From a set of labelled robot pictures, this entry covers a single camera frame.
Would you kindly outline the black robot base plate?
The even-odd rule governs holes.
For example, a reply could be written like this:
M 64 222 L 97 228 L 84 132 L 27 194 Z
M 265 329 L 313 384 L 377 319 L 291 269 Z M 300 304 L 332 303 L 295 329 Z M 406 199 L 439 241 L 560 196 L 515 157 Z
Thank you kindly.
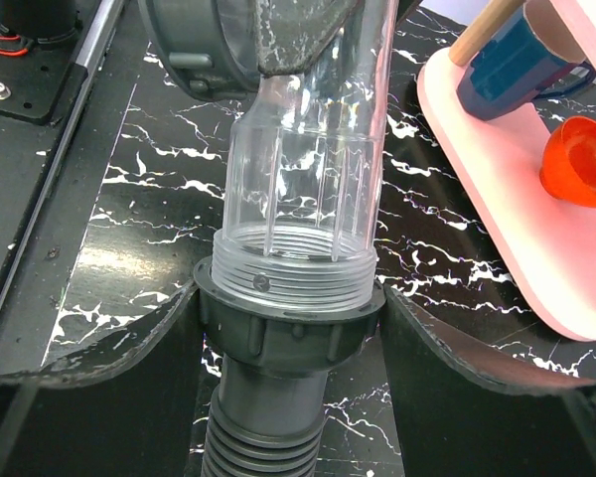
M 147 43 L 126 2 L 98 68 L 77 66 L 50 123 L 0 117 L 0 375 L 42 365 L 64 303 Z

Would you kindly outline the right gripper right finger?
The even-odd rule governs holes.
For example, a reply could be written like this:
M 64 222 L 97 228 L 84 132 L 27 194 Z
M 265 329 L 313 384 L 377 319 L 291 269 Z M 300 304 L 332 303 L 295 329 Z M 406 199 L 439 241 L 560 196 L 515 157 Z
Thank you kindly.
M 516 360 L 392 289 L 380 336 L 407 476 L 596 476 L 596 380 Z

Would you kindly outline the clear plastic canister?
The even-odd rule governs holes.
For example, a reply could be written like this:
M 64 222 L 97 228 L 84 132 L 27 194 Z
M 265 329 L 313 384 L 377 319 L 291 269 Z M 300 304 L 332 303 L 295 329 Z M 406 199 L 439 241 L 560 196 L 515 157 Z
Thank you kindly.
M 213 284 L 284 310 L 346 311 L 367 302 L 385 135 L 394 1 L 359 8 L 303 73 L 244 73 L 218 1 L 144 1 L 149 38 L 186 94 L 254 94 L 231 128 Z

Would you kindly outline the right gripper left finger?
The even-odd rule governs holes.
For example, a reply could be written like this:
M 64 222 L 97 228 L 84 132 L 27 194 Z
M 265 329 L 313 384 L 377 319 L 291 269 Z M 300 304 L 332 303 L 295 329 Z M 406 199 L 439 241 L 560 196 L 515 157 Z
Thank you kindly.
M 181 476 L 203 332 L 197 287 L 35 372 L 0 376 L 0 476 Z

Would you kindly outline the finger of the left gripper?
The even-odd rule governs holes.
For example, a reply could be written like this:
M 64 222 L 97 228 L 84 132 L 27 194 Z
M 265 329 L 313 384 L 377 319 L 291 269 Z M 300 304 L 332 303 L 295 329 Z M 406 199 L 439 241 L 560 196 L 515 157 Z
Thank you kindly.
M 226 44 L 249 76 L 308 70 L 359 8 L 357 1 L 218 1 Z

